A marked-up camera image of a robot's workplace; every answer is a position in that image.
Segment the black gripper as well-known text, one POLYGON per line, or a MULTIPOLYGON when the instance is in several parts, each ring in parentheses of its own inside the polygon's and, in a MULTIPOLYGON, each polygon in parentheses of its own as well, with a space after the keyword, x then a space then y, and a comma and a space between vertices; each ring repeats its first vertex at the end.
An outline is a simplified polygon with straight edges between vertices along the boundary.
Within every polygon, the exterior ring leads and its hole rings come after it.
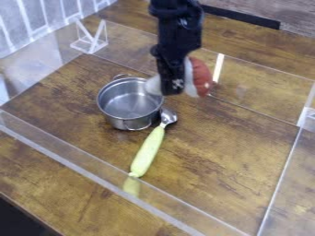
POLYGON ((183 58, 201 48, 205 11, 198 0, 150 0, 150 14, 158 18, 157 59, 165 96, 185 89, 183 58))

